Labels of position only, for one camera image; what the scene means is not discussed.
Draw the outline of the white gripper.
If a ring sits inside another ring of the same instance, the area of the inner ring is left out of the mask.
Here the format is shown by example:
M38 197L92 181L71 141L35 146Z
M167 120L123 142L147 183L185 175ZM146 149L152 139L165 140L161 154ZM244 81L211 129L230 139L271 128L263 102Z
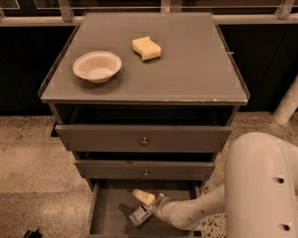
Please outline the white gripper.
M134 189L132 194L148 207L154 204L154 215L180 230L198 230L201 219L206 216L206 207L197 198L174 200L167 196L159 196L156 200L154 194L140 189Z

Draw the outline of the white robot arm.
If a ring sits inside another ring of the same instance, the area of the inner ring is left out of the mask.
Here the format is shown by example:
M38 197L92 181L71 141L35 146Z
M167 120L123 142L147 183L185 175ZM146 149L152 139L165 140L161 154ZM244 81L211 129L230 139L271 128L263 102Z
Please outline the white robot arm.
M298 147L265 133L244 134L228 150L224 184L195 199L174 200L136 189L137 221L155 215L180 230L202 231L225 214L226 238L298 238Z

